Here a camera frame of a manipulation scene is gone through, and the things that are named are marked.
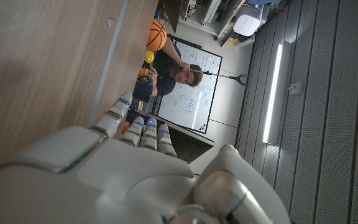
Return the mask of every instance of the man's hand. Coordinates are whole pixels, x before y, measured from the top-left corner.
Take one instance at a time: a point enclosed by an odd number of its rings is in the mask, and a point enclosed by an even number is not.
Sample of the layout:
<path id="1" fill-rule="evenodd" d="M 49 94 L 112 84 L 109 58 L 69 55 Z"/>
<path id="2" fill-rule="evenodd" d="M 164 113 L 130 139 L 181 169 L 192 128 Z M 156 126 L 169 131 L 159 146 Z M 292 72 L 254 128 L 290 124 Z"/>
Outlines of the man's hand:
<path id="1" fill-rule="evenodd" d="M 149 69 L 149 76 L 152 80 L 152 83 L 153 83 L 153 92 L 152 92 L 152 96 L 157 96 L 157 77 L 158 77 L 158 74 L 157 74 L 157 71 L 155 68 L 153 67 L 150 67 Z"/>
<path id="2" fill-rule="evenodd" d="M 179 66 L 181 66 L 181 68 L 184 72 L 190 72 L 190 65 L 187 64 L 186 62 L 183 62 L 183 61 L 180 62 Z"/>

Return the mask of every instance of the gray wall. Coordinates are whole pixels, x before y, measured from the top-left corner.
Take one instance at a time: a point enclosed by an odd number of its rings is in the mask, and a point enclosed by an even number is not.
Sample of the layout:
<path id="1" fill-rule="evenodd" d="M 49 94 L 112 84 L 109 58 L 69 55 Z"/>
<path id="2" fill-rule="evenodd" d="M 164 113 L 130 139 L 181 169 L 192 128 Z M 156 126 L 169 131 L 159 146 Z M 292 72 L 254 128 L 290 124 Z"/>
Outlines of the gray wall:
<path id="1" fill-rule="evenodd" d="M 262 142 L 277 47 L 291 43 L 278 143 Z M 288 95 L 303 82 L 300 95 Z M 237 148 L 295 223 L 358 223 L 358 1 L 293 0 L 258 31 Z"/>

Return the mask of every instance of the whiteboard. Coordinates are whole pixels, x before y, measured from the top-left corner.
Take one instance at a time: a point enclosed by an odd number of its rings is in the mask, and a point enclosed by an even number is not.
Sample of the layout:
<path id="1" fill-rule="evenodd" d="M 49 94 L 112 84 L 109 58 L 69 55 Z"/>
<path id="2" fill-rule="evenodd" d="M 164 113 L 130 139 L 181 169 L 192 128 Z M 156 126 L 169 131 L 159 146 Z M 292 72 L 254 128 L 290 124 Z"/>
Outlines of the whiteboard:
<path id="1" fill-rule="evenodd" d="M 176 46 L 184 62 L 197 64 L 205 72 L 219 73 L 222 57 L 179 41 Z M 185 128 L 206 133 L 217 80 L 216 76 L 203 75 L 196 87 L 177 83 L 171 93 L 162 97 L 158 116 Z"/>

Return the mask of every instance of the fluorescent light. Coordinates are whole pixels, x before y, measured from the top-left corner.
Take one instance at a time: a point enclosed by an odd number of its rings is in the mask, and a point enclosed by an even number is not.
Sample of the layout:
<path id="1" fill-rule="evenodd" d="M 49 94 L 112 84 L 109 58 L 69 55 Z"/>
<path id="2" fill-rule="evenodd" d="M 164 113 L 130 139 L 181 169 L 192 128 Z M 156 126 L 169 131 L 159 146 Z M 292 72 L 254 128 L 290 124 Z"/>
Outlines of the fluorescent light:
<path id="1" fill-rule="evenodd" d="M 276 95 L 278 73 L 280 71 L 280 63 L 281 63 L 282 52 L 283 52 L 283 45 L 280 44 L 280 45 L 278 45 L 278 49 L 277 49 L 276 64 L 274 66 L 274 73 L 273 73 L 272 89 L 270 91 L 270 98 L 268 100 L 267 116 L 266 116 L 266 123 L 265 123 L 265 132 L 264 132 L 264 139 L 263 139 L 263 142 L 266 142 L 266 143 L 268 143 L 270 125 L 272 123 L 274 99 L 275 99 L 275 95 Z"/>

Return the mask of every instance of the whiteboard frame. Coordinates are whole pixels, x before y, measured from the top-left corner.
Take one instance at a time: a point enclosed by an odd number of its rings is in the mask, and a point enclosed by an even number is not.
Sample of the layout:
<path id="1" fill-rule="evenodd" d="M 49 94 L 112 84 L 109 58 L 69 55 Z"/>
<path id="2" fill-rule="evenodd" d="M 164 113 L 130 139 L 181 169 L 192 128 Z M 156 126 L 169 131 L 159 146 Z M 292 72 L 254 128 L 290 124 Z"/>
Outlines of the whiteboard frame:
<path id="1" fill-rule="evenodd" d="M 176 42 L 181 42 L 181 43 L 186 44 L 186 45 L 188 45 L 188 46 L 190 46 L 190 47 L 194 47 L 194 48 L 196 48 L 197 50 L 201 50 L 201 51 L 204 51 L 204 52 L 206 52 L 206 53 L 209 53 L 209 54 L 211 54 L 211 55 L 214 55 L 214 56 L 217 56 L 217 57 L 221 58 L 221 62 L 219 63 L 219 68 L 218 68 L 218 74 L 220 73 L 220 71 L 221 71 L 221 65 L 222 65 L 222 59 L 223 59 L 222 56 L 217 55 L 217 54 L 214 54 L 214 53 L 211 53 L 211 52 L 209 52 L 209 51 L 207 51 L 207 50 L 198 48 L 198 47 L 197 47 L 198 45 L 193 44 L 193 43 L 190 43 L 190 42 L 188 42 L 188 41 L 185 41 L 185 40 L 183 40 L 183 39 L 181 39 L 181 38 L 174 37 L 174 36 L 172 36 L 172 35 L 169 35 L 168 37 L 171 38 L 172 43 L 173 43 L 173 40 L 175 40 Z M 216 85 L 218 84 L 218 78 L 219 78 L 219 77 L 216 77 L 214 92 L 213 92 L 213 94 L 212 94 L 211 106 L 209 107 L 208 119 L 207 119 L 207 121 L 206 121 L 205 132 L 202 132 L 202 131 L 200 131 L 200 130 L 195 130 L 195 129 L 193 129 L 193 128 L 184 127 L 184 126 L 179 125 L 179 124 L 176 124 L 176 123 L 174 123 L 174 122 L 172 122 L 172 121 L 169 121 L 169 122 L 171 122 L 172 124 L 177 125 L 177 126 L 179 126 L 179 127 L 181 127 L 181 128 L 185 128 L 185 129 L 187 129 L 187 130 L 195 131 L 195 132 L 198 132 L 198 133 L 201 133 L 201 134 L 206 134 L 206 132 L 207 132 L 207 130 L 208 130 L 209 117 L 211 116 L 212 104 L 214 103 L 214 97 L 215 97 Z M 155 115 L 155 116 L 158 116 L 158 114 L 159 114 L 159 112 L 160 112 L 160 106 L 161 106 L 161 102 L 162 102 L 162 98 L 163 98 L 163 97 L 164 97 L 164 96 L 162 96 L 161 99 L 160 99 L 160 104 L 159 104 L 159 106 L 158 106 L 158 110 L 157 110 L 157 113 L 156 113 L 157 115 Z"/>

